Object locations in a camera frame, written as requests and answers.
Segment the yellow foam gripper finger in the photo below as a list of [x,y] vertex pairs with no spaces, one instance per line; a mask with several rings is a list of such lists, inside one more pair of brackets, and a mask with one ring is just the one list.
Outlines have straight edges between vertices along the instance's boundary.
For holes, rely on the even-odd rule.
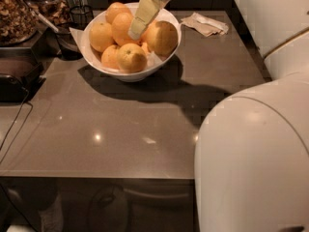
[[138,8],[128,29],[133,40],[139,40],[162,9],[161,0],[139,0]]

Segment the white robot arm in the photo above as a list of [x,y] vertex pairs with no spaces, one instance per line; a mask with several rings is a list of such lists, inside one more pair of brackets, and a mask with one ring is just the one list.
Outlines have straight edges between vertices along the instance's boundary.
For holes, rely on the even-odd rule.
[[309,0],[235,0],[270,74],[205,118],[200,232],[309,232]]

